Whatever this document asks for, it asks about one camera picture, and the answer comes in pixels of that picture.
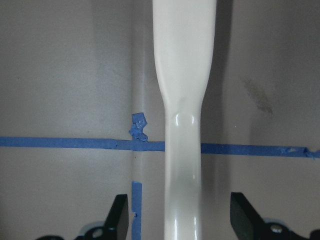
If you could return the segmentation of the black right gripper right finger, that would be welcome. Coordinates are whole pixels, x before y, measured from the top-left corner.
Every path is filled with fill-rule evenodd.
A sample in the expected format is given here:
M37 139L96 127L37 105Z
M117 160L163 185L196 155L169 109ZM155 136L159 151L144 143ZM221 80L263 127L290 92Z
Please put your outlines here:
M241 192L230 194L230 224L239 240L304 240L285 225L265 222Z

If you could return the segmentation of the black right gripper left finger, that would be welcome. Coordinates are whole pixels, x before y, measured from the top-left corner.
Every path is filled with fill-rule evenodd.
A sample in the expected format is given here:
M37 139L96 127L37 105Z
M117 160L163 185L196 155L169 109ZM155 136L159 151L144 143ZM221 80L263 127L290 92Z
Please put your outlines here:
M118 194L102 226L87 230L75 240L125 240L129 228L128 195Z

